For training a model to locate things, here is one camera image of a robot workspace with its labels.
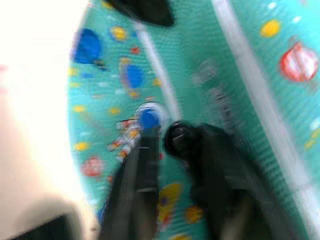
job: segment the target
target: white piping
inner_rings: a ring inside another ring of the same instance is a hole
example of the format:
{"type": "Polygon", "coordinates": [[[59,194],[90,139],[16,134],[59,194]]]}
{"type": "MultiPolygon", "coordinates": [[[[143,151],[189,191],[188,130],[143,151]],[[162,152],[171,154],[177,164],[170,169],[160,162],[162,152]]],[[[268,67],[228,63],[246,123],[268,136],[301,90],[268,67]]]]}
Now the white piping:
{"type": "Polygon", "coordinates": [[[175,97],[175,92],[170,84],[169,75],[161,63],[161,60],[156,52],[156,48],[154,47],[154,44],[152,43],[152,40],[148,35],[146,27],[142,23],[137,21],[134,21],[133,25],[136,29],[140,41],[144,46],[146,55],[151,61],[155,74],[161,83],[162,94],[166,101],[166,105],[168,107],[170,115],[174,121],[177,121],[181,119],[181,113],[178,108],[178,102],[175,97]]]}
{"type": "Polygon", "coordinates": [[[303,209],[299,210],[301,215],[306,217],[307,230],[311,231],[312,239],[320,239],[319,217],[312,213],[320,206],[317,190],[312,185],[309,189],[302,189],[303,186],[310,184],[311,180],[277,110],[267,80],[257,64],[257,59],[242,32],[229,0],[211,0],[211,2],[282,173],[288,176],[289,188],[292,192],[301,190],[300,194],[295,195],[295,202],[298,206],[303,206],[303,209]]]}

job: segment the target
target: yellow dot print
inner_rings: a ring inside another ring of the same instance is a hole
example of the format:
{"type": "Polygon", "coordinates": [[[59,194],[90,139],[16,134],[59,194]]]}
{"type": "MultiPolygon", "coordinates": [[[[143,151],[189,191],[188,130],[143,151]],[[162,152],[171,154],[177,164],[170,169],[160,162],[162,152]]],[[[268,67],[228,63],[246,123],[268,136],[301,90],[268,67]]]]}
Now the yellow dot print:
{"type": "Polygon", "coordinates": [[[79,142],[74,145],[74,149],[77,151],[85,151],[89,148],[89,143],[88,142],[79,142]]]}
{"type": "Polygon", "coordinates": [[[83,105],[76,105],[73,107],[73,111],[76,113],[83,113],[86,111],[86,108],[83,105]]]}
{"type": "Polygon", "coordinates": [[[112,33],[113,37],[118,41],[125,40],[126,36],[127,36],[126,31],[120,26],[114,26],[111,29],[111,33],[112,33]]]}
{"type": "Polygon", "coordinates": [[[272,38],[278,34],[280,27],[281,25],[277,20],[270,20],[262,26],[260,34],[265,38],[272,38]]]}
{"type": "Polygon", "coordinates": [[[127,57],[122,57],[120,59],[121,64],[129,64],[130,63],[130,59],[127,57]]]}
{"type": "Polygon", "coordinates": [[[78,82],[70,82],[70,88],[80,88],[81,84],[78,82]]]}
{"type": "Polygon", "coordinates": [[[138,94],[136,91],[130,92],[129,95],[130,95],[132,98],[136,98],[136,97],[139,96],[139,94],[138,94]]]}
{"type": "Polygon", "coordinates": [[[112,108],[109,110],[109,113],[110,113],[111,115],[118,115],[119,113],[121,113],[121,110],[120,110],[120,108],[112,107],[112,108]]]}
{"type": "Polygon", "coordinates": [[[78,69],[75,67],[69,67],[68,68],[68,76],[77,76],[78,75],[78,69]]]}

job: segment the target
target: black object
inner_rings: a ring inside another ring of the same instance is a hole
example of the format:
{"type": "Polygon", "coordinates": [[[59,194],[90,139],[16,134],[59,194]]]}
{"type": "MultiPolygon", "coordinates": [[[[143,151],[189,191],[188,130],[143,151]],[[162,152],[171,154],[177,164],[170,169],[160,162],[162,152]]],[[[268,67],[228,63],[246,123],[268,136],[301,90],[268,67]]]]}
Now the black object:
{"type": "Polygon", "coordinates": [[[232,203],[245,195],[255,203],[253,212],[263,216],[272,240],[301,239],[255,161],[237,149],[223,129],[175,122],[167,130],[164,147],[187,166],[193,182],[191,198],[203,208],[212,239],[220,238],[232,203]]]}
{"type": "Polygon", "coordinates": [[[146,129],[117,170],[99,240],[152,240],[159,199],[159,127],[146,129]]]}
{"type": "Polygon", "coordinates": [[[12,240],[78,240],[69,225],[68,215],[61,215],[12,240]]]}
{"type": "Polygon", "coordinates": [[[168,0],[104,0],[120,13],[155,25],[170,27],[175,21],[168,0]]]}

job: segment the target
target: yellow shape print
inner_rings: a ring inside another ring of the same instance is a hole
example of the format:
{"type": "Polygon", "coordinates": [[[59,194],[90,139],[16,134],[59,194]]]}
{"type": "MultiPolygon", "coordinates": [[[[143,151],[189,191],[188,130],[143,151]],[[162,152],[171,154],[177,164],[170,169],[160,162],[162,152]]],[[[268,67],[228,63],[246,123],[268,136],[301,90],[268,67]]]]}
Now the yellow shape print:
{"type": "Polygon", "coordinates": [[[73,111],[76,113],[83,113],[86,111],[86,108],[83,105],[76,105],[73,107],[73,111]]]}
{"type": "Polygon", "coordinates": [[[155,86],[155,87],[161,87],[161,82],[159,81],[158,78],[156,78],[156,79],[153,80],[153,86],[155,86]]]}
{"type": "Polygon", "coordinates": [[[121,110],[120,108],[117,108],[117,107],[112,107],[109,112],[111,113],[111,115],[117,115],[119,113],[121,113],[121,110]]]}
{"type": "Polygon", "coordinates": [[[272,38],[280,31],[280,23],[277,20],[270,20],[261,28],[260,34],[265,38],[272,38]]]}
{"type": "Polygon", "coordinates": [[[185,234],[178,234],[170,238],[170,240],[191,240],[191,239],[192,238],[190,236],[187,236],[185,234]]]}
{"type": "Polygon", "coordinates": [[[130,59],[127,58],[127,57],[120,58],[120,63],[121,64],[129,64],[130,62],[131,62],[130,59]]]}
{"type": "Polygon", "coordinates": [[[131,91],[130,93],[130,97],[136,98],[139,96],[139,94],[136,91],[131,91]]]}
{"type": "Polygon", "coordinates": [[[78,82],[70,82],[70,88],[79,88],[81,86],[78,82]]]}
{"type": "Polygon", "coordinates": [[[109,2],[102,1],[102,7],[112,9],[112,5],[109,2]]]}
{"type": "Polygon", "coordinates": [[[168,224],[171,214],[173,213],[174,207],[179,199],[182,192],[182,185],[179,183],[172,183],[165,186],[159,194],[158,204],[158,221],[162,224],[168,224]]]}
{"type": "Polygon", "coordinates": [[[68,76],[78,76],[78,69],[75,67],[68,68],[68,76]]]}
{"type": "Polygon", "coordinates": [[[111,29],[111,33],[116,40],[123,41],[126,39],[126,31],[120,26],[114,26],[111,29]]]}
{"type": "Polygon", "coordinates": [[[85,151],[89,148],[89,143],[88,142],[79,142],[74,145],[74,148],[77,151],[85,151]]]}

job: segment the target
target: cushioned padding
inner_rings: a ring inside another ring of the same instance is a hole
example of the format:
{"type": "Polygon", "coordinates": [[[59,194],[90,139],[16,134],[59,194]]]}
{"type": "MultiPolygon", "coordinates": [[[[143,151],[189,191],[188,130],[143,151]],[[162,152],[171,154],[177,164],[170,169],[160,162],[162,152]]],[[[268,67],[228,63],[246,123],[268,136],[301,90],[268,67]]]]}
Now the cushioned padding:
{"type": "MultiPolygon", "coordinates": [[[[246,79],[236,64],[240,55],[232,53],[213,2],[217,1],[171,0],[175,25],[146,25],[147,34],[168,73],[180,117],[192,123],[213,124],[238,136],[239,144],[255,157],[306,239],[307,224],[298,211],[304,206],[294,201],[296,190],[302,189],[287,183],[269,129],[252,103],[255,92],[247,91],[246,79]]],[[[306,1],[306,5],[298,0],[290,4],[281,0],[230,3],[288,126],[286,130],[293,136],[290,140],[304,159],[307,173],[317,181],[319,18],[313,21],[311,16],[317,16],[319,4],[315,0],[306,1]]],[[[106,180],[112,181],[119,160],[139,137],[136,130],[160,122],[164,131],[173,121],[172,108],[161,89],[162,79],[157,78],[153,59],[135,26],[110,4],[95,0],[79,29],[69,69],[70,142],[97,217],[109,190],[106,180]]],[[[194,209],[189,198],[190,180],[175,160],[164,152],[161,155],[159,181],[162,195],[168,195],[162,201],[166,204],[159,218],[159,239],[179,234],[205,239],[202,220],[192,227],[188,223],[190,215],[186,213],[194,209]]]]}

